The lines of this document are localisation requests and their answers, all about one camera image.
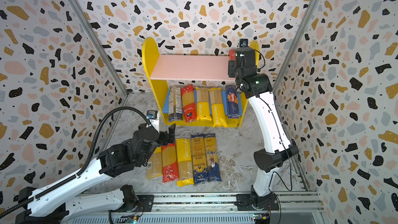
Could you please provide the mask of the red yellow spaghetti bag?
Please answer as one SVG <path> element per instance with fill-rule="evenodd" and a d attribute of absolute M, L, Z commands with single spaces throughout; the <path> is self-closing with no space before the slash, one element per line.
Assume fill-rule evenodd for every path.
<path fill-rule="evenodd" d="M 181 99 L 183 105 L 183 114 L 186 123 L 191 123 L 197 120 L 197 111 L 195 105 L 195 96 L 193 85 L 188 85 L 181 89 Z"/>

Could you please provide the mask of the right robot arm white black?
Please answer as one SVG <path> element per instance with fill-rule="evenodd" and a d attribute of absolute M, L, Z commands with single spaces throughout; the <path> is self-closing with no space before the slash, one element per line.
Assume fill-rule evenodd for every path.
<path fill-rule="evenodd" d="M 235 79 L 237 90 L 244 93 L 255 111 L 264 147 L 254 153 L 258 167 L 257 177 L 247 198 L 238 197 L 237 206 L 264 209 L 271 206 L 273 178 L 285 161 L 299 150 L 288 140 L 279 120 L 271 82 L 267 75 L 258 72 L 259 52 L 250 47 L 234 50 L 235 58 L 229 61 L 229 77 Z"/>

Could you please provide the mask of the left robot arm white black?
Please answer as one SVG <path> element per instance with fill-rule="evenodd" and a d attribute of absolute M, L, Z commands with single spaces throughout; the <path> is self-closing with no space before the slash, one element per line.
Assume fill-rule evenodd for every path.
<path fill-rule="evenodd" d="M 28 189 L 22 196 L 33 198 L 27 209 L 16 216 L 17 224 L 60 224 L 67 220 L 100 211 L 116 211 L 134 207 L 139 198 L 130 185 L 102 194 L 83 195 L 93 186 L 115 178 L 136 167 L 145 167 L 154 151 L 175 143 L 173 124 L 168 131 L 160 132 L 153 126 L 141 124 L 131 139 L 113 145 L 93 159 L 81 175 L 60 187 L 55 184 L 39 189 Z"/>

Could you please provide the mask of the yellow Pastatime bag large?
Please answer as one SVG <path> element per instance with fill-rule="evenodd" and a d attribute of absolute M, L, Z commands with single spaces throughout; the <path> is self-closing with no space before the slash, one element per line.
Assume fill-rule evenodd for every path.
<path fill-rule="evenodd" d="M 211 121 L 209 89 L 196 87 L 197 93 L 197 120 Z"/>

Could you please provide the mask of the yellow clear spaghetti bag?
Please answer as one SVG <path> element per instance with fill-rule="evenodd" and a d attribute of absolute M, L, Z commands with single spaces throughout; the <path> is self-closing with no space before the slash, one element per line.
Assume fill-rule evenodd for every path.
<path fill-rule="evenodd" d="M 158 147 L 148 161 L 146 178 L 152 179 L 162 176 L 162 169 L 162 148 Z"/>

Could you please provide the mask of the blue portrait spaghetti bag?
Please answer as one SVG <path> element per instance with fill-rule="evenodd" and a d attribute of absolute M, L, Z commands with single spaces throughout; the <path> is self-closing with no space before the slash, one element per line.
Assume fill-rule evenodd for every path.
<path fill-rule="evenodd" d="M 216 135 L 206 134 L 204 137 L 208 181 L 222 181 L 217 154 Z"/>

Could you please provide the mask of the clear label spaghetti bag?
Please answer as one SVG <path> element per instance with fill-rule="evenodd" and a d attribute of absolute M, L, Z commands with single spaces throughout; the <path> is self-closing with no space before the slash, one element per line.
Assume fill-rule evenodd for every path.
<path fill-rule="evenodd" d="M 169 122 L 182 121 L 182 99 L 179 87 L 170 87 L 169 94 Z"/>

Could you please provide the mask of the blue yellow spaghetti bag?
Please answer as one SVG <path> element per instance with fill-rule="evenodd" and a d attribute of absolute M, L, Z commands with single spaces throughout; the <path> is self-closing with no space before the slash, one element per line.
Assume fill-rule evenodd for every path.
<path fill-rule="evenodd" d="M 206 149 L 204 137 L 202 135 L 191 136 L 191 150 L 193 163 L 193 181 L 194 184 L 197 185 L 208 181 Z"/>

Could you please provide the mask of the blue Barilla spaghetti box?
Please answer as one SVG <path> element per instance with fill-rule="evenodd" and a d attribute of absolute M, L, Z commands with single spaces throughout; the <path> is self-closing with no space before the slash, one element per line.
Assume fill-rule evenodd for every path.
<path fill-rule="evenodd" d="M 227 112 L 229 119 L 239 118 L 239 100 L 235 86 L 226 85 Z"/>

